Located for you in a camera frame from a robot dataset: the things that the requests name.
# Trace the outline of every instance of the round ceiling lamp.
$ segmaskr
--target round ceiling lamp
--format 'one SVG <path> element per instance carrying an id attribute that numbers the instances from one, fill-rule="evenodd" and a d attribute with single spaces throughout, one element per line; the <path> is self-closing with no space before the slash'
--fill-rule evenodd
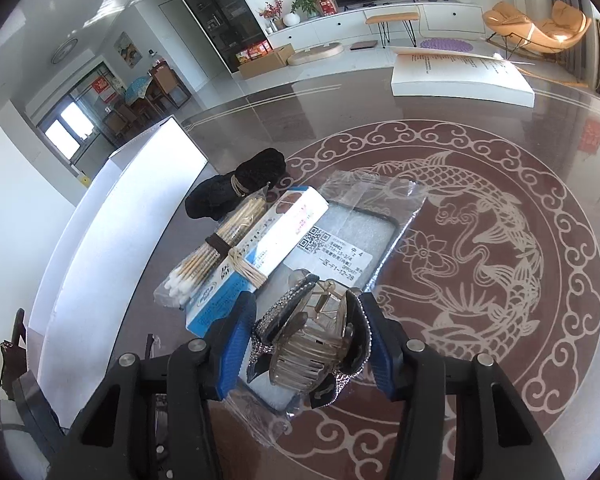
<path id="1" fill-rule="evenodd" d="M 77 44 L 78 38 L 71 38 L 70 40 L 65 41 L 62 45 L 58 47 L 58 50 L 56 50 L 56 53 L 51 58 L 51 63 L 53 63 L 54 65 L 60 63 L 65 57 L 69 55 L 69 53 L 75 48 Z"/>

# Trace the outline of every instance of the qr code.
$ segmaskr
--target qr code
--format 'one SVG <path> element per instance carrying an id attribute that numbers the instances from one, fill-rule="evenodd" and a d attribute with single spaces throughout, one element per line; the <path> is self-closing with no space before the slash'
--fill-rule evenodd
<path id="1" fill-rule="evenodd" d="M 331 235 L 327 231 L 314 226 L 302 237 L 298 246 L 308 253 L 315 253 L 329 241 L 329 238 Z"/>

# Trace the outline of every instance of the white box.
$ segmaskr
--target white box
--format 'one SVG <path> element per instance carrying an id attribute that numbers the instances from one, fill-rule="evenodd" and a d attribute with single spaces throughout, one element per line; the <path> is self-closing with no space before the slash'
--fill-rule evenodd
<path id="1" fill-rule="evenodd" d="M 513 63 L 476 54 L 392 47 L 394 95 L 462 97 L 534 107 L 535 94 Z"/>
<path id="2" fill-rule="evenodd" d="M 245 260 L 268 277 L 328 208 L 327 201 L 314 188 L 291 187 L 236 248 Z M 235 272 L 225 258 L 200 287 L 200 292 L 187 303 L 187 330 L 204 336 L 216 319 L 231 311 L 244 290 L 253 292 L 255 286 Z"/>

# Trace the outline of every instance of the red flower arrangement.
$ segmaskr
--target red flower arrangement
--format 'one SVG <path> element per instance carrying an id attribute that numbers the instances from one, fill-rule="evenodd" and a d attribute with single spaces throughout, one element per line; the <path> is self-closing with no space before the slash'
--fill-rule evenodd
<path id="1" fill-rule="evenodd" d="M 282 0 L 273 0 L 273 5 L 265 2 L 264 10 L 260 11 L 260 16 L 267 20 L 280 20 L 282 18 Z"/>

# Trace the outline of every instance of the metal screw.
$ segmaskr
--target metal screw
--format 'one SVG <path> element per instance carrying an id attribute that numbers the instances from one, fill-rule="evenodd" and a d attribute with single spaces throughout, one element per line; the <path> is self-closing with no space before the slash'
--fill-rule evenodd
<path id="1" fill-rule="evenodd" d="M 133 354 L 122 354 L 118 359 L 120 366 L 131 366 L 136 362 L 136 356 Z"/>
<path id="2" fill-rule="evenodd" d="M 187 347 L 192 352 L 200 352 L 206 348 L 206 342 L 204 339 L 192 339 Z"/>
<path id="3" fill-rule="evenodd" d="M 412 352 L 422 352 L 424 350 L 424 343 L 419 339 L 409 339 L 407 341 L 407 348 Z"/>
<path id="4" fill-rule="evenodd" d="M 493 357 L 489 354 L 478 354 L 478 362 L 482 366 L 491 366 L 493 364 Z"/>

